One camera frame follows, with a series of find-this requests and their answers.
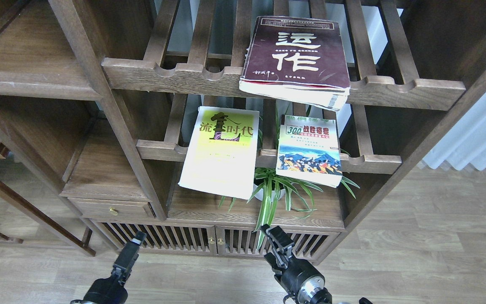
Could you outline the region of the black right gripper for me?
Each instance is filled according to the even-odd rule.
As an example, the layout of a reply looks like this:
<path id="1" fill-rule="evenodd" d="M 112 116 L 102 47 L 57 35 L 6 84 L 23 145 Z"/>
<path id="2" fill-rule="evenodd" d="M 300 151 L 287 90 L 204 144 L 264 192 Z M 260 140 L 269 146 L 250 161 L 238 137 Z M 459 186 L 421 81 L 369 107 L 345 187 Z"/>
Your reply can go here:
<path id="1" fill-rule="evenodd" d="M 297 304 L 331 304 L 332 295 L 324 287 L 324 276 L 309 261 L 293 256 L 294 242 L 280 226 L 264 224 L 271 251 L 264 255 L 275 280 Z"/>

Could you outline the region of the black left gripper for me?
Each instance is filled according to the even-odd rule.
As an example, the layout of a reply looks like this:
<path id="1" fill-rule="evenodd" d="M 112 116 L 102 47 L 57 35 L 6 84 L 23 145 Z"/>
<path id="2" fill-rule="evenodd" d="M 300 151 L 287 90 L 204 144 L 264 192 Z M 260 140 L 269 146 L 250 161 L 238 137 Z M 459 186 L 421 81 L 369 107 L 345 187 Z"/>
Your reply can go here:
<path id="1" fill-rule="evenodd" d="M 124 304 L 128 292 L 124 288 L 132 268 L 139 256 L 138 252 L 147 238 L 144 232 L 137 232 L 133 239 L 121 250 L 113 264 L 112 276 L 93 282 L 83 299 L 72 300 L 72 304 Z"/>

